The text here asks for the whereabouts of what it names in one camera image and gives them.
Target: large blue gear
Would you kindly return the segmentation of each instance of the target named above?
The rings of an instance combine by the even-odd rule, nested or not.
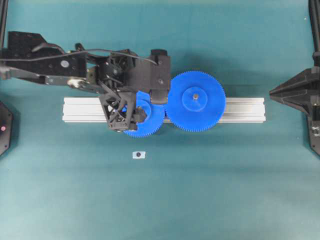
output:
[[[226,95],[214,77],[201,71],[187,71],[172,79],[164,108],[178,128],[201,132],[212,128],[222,117]]]
[[[134,138],[144,138],[154,134],[163,124],[165,119],[165,108],[150,102],[147,93],[139,91],[136,94],[136,107],[141,107],[146,113],[144,122],[137,123],[137,130],[124,131],[125,134]]]

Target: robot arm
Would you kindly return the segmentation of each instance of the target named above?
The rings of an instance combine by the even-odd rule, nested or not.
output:
[[[148,58],[143,58],[129,49],[86,50],[77,43],[74,51],[65,53],[38,33],[10,31],[8,46],[0,55],[3,80],[18,78],[99,94],[107,125],[117,132],[137,130],[137,123],[147,117],[143,109],[136,107],[138,91],[148,93],[153,104],[168,101],[171,63],[165,50],[152,50]]]

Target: black cable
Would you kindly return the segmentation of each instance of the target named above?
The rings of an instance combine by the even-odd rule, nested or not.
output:
[[[151,60],[149,58],[145,58],[145,57],[141,57],[141,56],[135,56],[135,55],[131,55],[131,54],[125,53],[125,52],[112,51],[112,50],[101,49],[101,48],[93,48],[93,49],[87,49],[87,50],[81,50],[81,51],[74,51],[74,52],[70,52],[70,53],[66,53],[66,54],[60,54],[60,55],[54,55],[54,56],[43,56],[43,57],[37,57],[37,58],[32,58],[32,59],[23,59],[23,58],[5,59],[5,58],[0,58],[0,61],[3,61],[3,62],[35,62],[35,61],[40,61],[40,60],[68,57],[68,56],[72,56],[72,55],[78,55],[78,54],[89,53],[89,52],[106,52],[106,53],[111,53],[111,54],[119,54],[119,55],[127,56],[127,57],[130,57],[130,58],[134,58],[134,59],[141,59],[141,60],[150,62],[150,63],[152,63],[154,65],[158,65],[155,61],[153,61],[153,60]]]
[[[318,0],[309,0],[309,15],[310,15],[310,22],[312,28],[312,35],[313,35],[313,43],[314,43],[314,50],[316,52],[320,51],[320,26],[319,26],[319,1]]]
[[[119,81],[119,80],[117,80],[117,79],[115,79],[115,78],[113,78],[113,77],[111,77],[111,76],[109,76],[109,75],[107,75],[106,78],[107,78],[107,79],[110,79],[111,81],[114,81],[114,82],[116,82],[116,83],[118,83],[118,84],[123,85],[123,83],[122,83],[121,81]]]

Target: black mounting bracket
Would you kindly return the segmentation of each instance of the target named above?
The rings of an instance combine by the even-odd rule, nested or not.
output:
[[[0,0],[0,50],[4,47],[7,11],[8,0]],[[0,101],[0,155],[10,147],[12,123],[13,114]]]
[[[269,92],[270,98],[306,114],[311,148],[320,155],[320,0],[309,0],[314,66]]]

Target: gear teeth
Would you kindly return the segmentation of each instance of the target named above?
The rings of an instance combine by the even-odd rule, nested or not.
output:
[[[138,123],[136,131],[124,131],[132,138],[145,138],[156,133],[162,126],[165,119],[165,108],[163,105],[154,105],[150,102],[150,96],[147,93],[139,91],[136,94],[136,105],[144,105],[147,118],[142,123]]]
[[[206,86],[208,86],[208,81],[210,80],[213,80],[212,84],[215,85],[216,92],[210,92],[210,88],[206,89]],[[202,71],[186,71],[178,74],[175,78],[173,78],[171,83],[173,83],[173,86],[171,87],[171,91],[173,92],[171,95],[169,93],[168,104],[165,106],[165,113],[176,127],[187,132],[203,132],[212,128],[219,122],[226,108],[226,93],[223,86],[214,77]],[[218,115],[215,115],[213,116],[213,118],[208,119],[205,118],[205,114],[208,109],[196,112],[188,110],[183,106],[182,99],[180,98],[186,89],[192,87],[202,88],[207,95],[210,95],[211,99],[214,98],[221,102],[221,104],[218,106],[214,104],[212,105],[212,103],[210,102],[208,102],[208,104],[205,106],[205,108],[208,107],[208,109],[211,109],[211,111],[212,109],[216,108],[215,112],[218,112]],[[203,122],[196,122],[195,124],[199,124],[197,127],[189,127],[190,123],[192,122],[188,120],[192,119],[192,117],[197,118],[199,114],[201,115],[202,113],[202,119],[208,120]]]
[[[164,122],[165,120],[165,111],[163,110],[163,118],[162,118],[162,122]],[[155,134],[160,128],[161,128],[162,124],[160,124],[159,126],[157,126],[152,132],[146,133],[146,134],[130,134],[130,133],[134,133],[136,131],[125,131],[124,133],[129,135],[130,137],[134,138],[134,139],[141,139],[141,138],[146,138],[149,137],[153,134]]]

